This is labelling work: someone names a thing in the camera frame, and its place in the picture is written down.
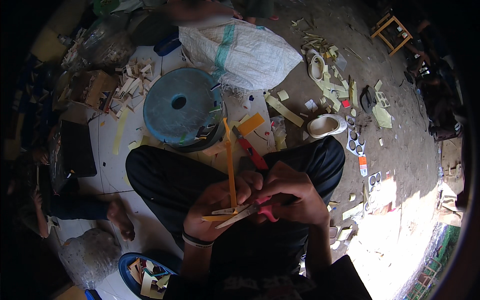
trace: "orange plastic strip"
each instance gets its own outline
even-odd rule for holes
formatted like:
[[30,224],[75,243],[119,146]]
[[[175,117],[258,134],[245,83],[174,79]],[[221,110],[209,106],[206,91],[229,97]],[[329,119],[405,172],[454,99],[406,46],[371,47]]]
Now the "orange plastic strip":
[[228,219],[232,218],[236,214],[231,215],[216,215],[216,216],[203,216],[202,219],[207,222],[215,222],[215,221],[227,221]]
[[260,113],[256,113],[253,117],[240,124],[238,126],[238,130],[241,135],[246,136],[254,131],[258,126],[262,125],[263,122],[265,122],[265,120],[262,118]]
[[227,139],[225,147],[227,148],[227,166],[228,183],[230,185],[230,203],[231,207],[237,207],[237,194],[235,192],[235,174],[233,173],[232,143],[230,142],[230,128],[227,125],[227,118],[223,118],[225,129],[227,130]]

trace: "pink scissors handle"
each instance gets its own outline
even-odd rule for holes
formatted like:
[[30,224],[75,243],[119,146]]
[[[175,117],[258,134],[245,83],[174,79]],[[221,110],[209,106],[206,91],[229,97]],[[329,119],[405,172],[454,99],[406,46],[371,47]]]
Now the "pink scissors handle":
[[[265,198],[261,198],[261,199],[257,199],[255,200],[255,202],[260,205],[262,204],[263,202],[267,201],[267,200],[270,200],[270,198],[272,198],[272,196],[267,196]],[[278,221],[278,218],[275,218],[272,214],[272,206],[271,205],[267,205],[267,206],[262,206],[260,207],[260,209],[258,210],[257,212],[258,214],[264,214],[268,220],[270,222],[276,222]]]

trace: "white tile floor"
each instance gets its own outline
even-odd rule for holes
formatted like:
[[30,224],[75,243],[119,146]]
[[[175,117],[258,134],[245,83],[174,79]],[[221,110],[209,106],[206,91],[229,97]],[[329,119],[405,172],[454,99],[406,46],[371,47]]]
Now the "white tile floor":
[[[162,58],[153,52],[153,47],[138,47],[132,57],[139,59],[151,58],[155,62],[153,77],[160,73],[163,75],[177,68],[185,67],[185,62],[180,56],[180,48]],[[257,128],[256,131],[263,136],[265,132],[270,132],[266,103],[262,93],[254,93],[253,96],[256,100],[251,103],[251,108],[248,111],[240,106],[238,100],[232,97],[225,99],[228,108],[228,119],[241,120],[246,114],[252,116],[256,112],[260,112],[267,121]],[[133,104],[137,105],[138,102],[140,100],[134,98]],[[85,124],[92,117],[93,113],[94,111],[91,109],[72,104],[68,111],[62,115],[61,119]],[[81,178],[79,183],[81,193],[98,195],[99,200],[109,201],[115,197],[123,200],[127,208],[127,214],[135,226],[136,235],[134,241],[124,242],[118,229],[111,222],[105,220],[59,220],[61,229],[56,230],[56,234],[52,234],[53,238],[51,239],[55,239],[53,243],[57,243],[60,246],[67,239],[78,237],[85,231],[98,227],[116,237],[122,253],[162,249],[182,257],[183,253],[175,244],[172,236],[158,221],[140,196],[123,179],[125,176],[125,159],[129,153],[128,144],[133,141],[140,141],[144,135],[151,136],[145,127],[142,110],[138,110],[136,113],[129,111],[128,114],[118,155],[112,154],[118,123],[109,115],[101,115],[89,122],[88,126],[90,128],[90,139],[97,167],[97,175]],[[260,155],[273,151],[275,147],[273,135],[265,135],[265,137],[270,139],[269,143],[253,133],[247,136],[247,139]],[[158,145],[158,143],[156,139],[150,139],[150,145]],[[238,164],[240,156],[244,155],[241,149],[234,152],[235,165]],[[198,159],[196,154],[189,154],[189,156]],[[217,158],[214,156],[211,158],[203,157],[202,162],[226,171],[225,159],[225,155],[219,154]],[[108,276],[97,288],[97,291],[104,300],[138,299],[125,285],[118,271]]]

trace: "black bracelet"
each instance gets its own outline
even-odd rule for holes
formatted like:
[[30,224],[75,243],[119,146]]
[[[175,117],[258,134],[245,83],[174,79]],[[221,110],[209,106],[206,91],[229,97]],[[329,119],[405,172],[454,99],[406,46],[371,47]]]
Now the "black bracelet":
[[182,235],[189,241],[192,241],[196,244],[200,244],[200,245],[205,245],[205,246],[210,246],[213,244],[214,241],[204,241],[204,240],[199,240],[197,238],[194,238],[193,236],[191,235],[188,235],[187,233],[185,233],[185,230],[182,232]]

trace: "red utility knife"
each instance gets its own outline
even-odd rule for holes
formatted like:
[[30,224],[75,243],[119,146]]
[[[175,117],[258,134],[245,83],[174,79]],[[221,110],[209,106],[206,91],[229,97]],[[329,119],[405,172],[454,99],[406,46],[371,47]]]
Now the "red utility knife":
[[237,141],[240,143],[242,148],[245,150],[247,153],[248,157],[252,160],[252,162],[255,164],[257,169],[259,170],[268,170],[267,163],[265,162],[264,158],[261,157],[258,152],[252,147],[252,144],[250,144],[249,141],[247,141],[246,138],[241,135],[237,127],[233,126],[232,127],[233,133],[237,136]]

